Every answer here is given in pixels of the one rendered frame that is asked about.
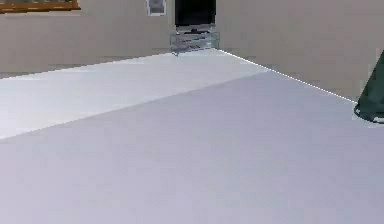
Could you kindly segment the grey glass television stand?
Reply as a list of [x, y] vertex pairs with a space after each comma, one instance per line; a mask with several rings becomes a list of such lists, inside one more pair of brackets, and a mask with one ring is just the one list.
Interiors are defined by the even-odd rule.
[[218, 49], [220, 33], [214, 30], [192, 29], [170, 35], [170, 51], [175, 56], [181, 53], [205, 49]]

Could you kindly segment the black television set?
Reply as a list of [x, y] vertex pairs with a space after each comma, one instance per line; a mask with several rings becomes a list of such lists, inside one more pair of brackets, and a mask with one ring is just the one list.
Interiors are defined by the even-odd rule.
[[216, 0], [174, 0], [177, 32], [216, 26]]

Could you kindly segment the dark green cone shaped object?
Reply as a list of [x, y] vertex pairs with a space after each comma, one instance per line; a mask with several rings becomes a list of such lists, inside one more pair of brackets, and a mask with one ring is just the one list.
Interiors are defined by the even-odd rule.
[[363, 120], [384, 124], [384, 50], [354, 107], [354, 113]]

